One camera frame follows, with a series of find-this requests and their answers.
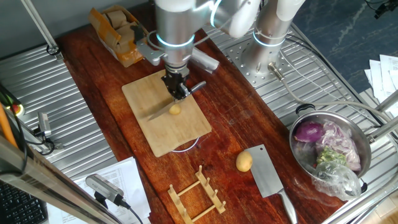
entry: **blue floor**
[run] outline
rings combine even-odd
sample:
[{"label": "blue floor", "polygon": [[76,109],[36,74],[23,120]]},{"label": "blue floor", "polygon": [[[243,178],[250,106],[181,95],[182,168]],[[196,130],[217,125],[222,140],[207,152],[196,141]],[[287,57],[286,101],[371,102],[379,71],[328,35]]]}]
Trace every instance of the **blue floor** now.
[{"label": "blue floor", "polygon": [[294,23],[358,93],[370,87],[369,59],[398,57],[398,9],[376,20],[363,0],[307,0]]}]

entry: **cleaver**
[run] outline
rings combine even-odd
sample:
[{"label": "cleaver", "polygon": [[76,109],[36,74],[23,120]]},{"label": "cleaver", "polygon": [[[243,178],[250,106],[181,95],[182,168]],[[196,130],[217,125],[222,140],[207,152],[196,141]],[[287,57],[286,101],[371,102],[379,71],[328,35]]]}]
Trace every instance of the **cleaver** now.
[{"label": "cleaver", "polygon": [[284,186],[279,179],[278,173],[268,155],[264,145],[252,147],[245,151],[250,152],[253,158],[251,173],[260,190],[261,196],[268,197],[273,194],[279,194],[282,197],[286,213],[293,224],[297,223],[297,216],[293,204],[285,193]]}]

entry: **knife handle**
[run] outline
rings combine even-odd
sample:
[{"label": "knife handle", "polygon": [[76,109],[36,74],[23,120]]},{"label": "knife handle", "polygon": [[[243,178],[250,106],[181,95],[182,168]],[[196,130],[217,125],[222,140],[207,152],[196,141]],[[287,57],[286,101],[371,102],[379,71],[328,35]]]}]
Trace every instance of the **knife handle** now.
[{"label": "knife handle", "polygon": [[196,92],[196,91],[198,91],[198,90],[200,90],[200,89],[203,88],[205,85],[206,85],[206,81],[202,81],[202,82],[196,84],[194,87],[192,87],[192,89],[191,89],[191,91],[190,91],[191,94],[194,93],[194,92]]},{"label": "knife handle", "polygon": [[294,210],[293,204],[290,201],[290,199],[288,198],[285,189],[282,189],[278,192],[278,194],[282,197],[282,201],[284,203],[284,207],[286,210],[286,213],[289,216],[290,221],[293,224],[297,224],[297,216],[296,216],[296,211]]}]

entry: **cutting board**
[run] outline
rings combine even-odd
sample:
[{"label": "cutting board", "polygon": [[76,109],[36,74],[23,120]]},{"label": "cutting board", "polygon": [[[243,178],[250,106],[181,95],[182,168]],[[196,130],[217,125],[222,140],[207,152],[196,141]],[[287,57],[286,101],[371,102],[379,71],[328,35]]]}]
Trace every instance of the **cutting board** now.
[{"label": "cutting board", "polygon": [[211,126],[192,96],[180,103],[181,113],[163,115],[149,121],[159,109],[173,101],[160,79],[165,70],[122,86],[138,124],[156,157],[174,150],[211,131]]}]

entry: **keyboard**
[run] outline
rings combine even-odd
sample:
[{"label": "keyboard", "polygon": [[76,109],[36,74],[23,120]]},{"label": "keyboard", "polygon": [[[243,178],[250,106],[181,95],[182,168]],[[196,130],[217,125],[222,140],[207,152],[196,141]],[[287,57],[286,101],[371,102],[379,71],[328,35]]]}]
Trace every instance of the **keyboard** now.
[{"label": "keyboard", "polygon": [[43,201],[0,181],[0,223],[39,224],[46,219]]}]

